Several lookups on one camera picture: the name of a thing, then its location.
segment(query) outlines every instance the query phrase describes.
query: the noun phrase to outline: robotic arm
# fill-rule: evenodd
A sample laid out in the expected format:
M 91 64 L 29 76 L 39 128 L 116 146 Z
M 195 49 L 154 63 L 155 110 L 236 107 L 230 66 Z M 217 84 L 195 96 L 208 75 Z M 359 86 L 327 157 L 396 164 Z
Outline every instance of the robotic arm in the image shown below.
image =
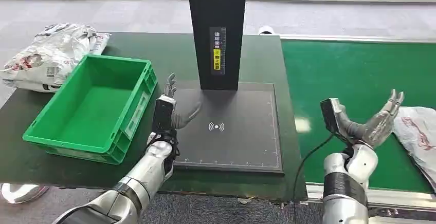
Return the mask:
M 393 119 L 404 93 L 391 91 L 384 107 L 366 124 L 352 122 L 338 99 L 321 102 L 326 128 L 344 141 L 347 148 L 324 160 L 324 224 L 368 223 L 368 180 L 377 167 L 375 149 L 392 132 Z
M 93 201 L 68 210 L 53 224 L 137 224 L 140 214 L 162 184 L 173 174 L 173 161 L 179 155 L 177 131 L 185 127 L 201 108 L 181 116 L 173 99 L 175 75 L 168 77 L 165 93 L 156 100 L 152 132 L 143 157 L 111 190 Z

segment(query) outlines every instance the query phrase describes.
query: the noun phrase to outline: table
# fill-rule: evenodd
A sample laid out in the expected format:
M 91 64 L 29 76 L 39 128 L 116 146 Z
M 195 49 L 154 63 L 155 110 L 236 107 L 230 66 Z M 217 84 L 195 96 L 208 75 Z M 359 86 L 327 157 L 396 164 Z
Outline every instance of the table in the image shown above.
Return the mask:
M 171 72 L 175 72 L 179 80 L 198 80 L 193 35 L 112 34 L 105 55 L 152 61 L 159 83 L 164 83 Z M 294 198 L 293 184 L 301 158 L 278 36 L 243 36 L 240 81 L 275 84 L 284 176 L 175 171 L 161 188 L 163 192 L 256 196 L 277 201 Z M 154 98 L 158 95 L 159 91 L 155 91 Z M 51 97 L 52 94 L 17 89 L 0 109 L 0 182 L 67 188 L 112 187 L 132 168 L 143 152 L 151 129 L 154 103 L 144 113 L 124 162 L 121 165 L 108 165 L 50 155 L 22 140 L 23 132 Z M 303 177 L 299 179 L 295 198 L 302 200 L 306 198 L 306 188 Z
M 329 136 L 319 106 L 326 98 L 339 98 L 350 119 L 360 123 L 381 109 L 392 88 L 405 92 L 403 106 L 436 107 L 436 92 L 431 87 L 436 81 L 436 44 L 381 38 L 281 38 L 295 119 L 310 125 L 298 134 L 302 155 Z M 318 191 L 319 196 L 324 158 L 343 147 L 334 138 L 305 162 L 309 195 Z M 377 191 L 368 193 L 369 202 L 383 202 L 384 195 L 390 198 L 388 202 L 436 208 L 428 181 L 394 135 L 376 152 L 379 162 L 369 186 Z

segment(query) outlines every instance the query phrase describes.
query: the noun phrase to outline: white plastic bag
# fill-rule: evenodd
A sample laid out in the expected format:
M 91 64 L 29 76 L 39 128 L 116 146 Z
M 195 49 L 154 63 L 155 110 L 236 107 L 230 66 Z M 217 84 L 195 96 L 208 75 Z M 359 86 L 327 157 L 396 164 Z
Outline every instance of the white plastic bag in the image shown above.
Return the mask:
M 101 54 L 109 37 L 88 25 L 47 26 L 30 46 L 6 63 L 0 77 L 11 87 L 56 92 L 84 55 L 91 50 Z
M 400 107 L 393 132 L 436 192 L 436 110 Z

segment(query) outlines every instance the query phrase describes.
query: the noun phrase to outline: gray carpet floor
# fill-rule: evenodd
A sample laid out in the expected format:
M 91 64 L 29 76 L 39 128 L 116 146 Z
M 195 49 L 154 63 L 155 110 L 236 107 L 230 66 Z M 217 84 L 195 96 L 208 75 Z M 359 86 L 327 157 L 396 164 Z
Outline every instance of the gray carpet floor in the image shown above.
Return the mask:
M 52 23 L 86 23 L 99 31 L 192 33 L 188 1 L 0 0 L 0 11 L 1 65 Z M 244 33 L 270 25 L 280 34 L 436 39 L 435 18 L 435 5 L 247 2 Z M 0 84 L 0 106 L 12 92 Z M 51 223 L 98 194 L 51 188 L 34 202 L 14 206 L 0 201 L 0 223 Z M 234 198 L 158 195 L 142 223 L 320 223 L 319 205 L 296 208 L 295 217 L 290 206 L 280 209 L 262 200 L 242 205 Z

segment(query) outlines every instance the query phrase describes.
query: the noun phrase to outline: green storage box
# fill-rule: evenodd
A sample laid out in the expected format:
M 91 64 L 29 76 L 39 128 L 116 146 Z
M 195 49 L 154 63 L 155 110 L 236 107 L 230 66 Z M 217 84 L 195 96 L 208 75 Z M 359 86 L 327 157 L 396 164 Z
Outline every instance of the green storage box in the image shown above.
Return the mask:
M 23 139 L 50 154 L 120 164 L 156 83 L 150 61 L 87 55 Z

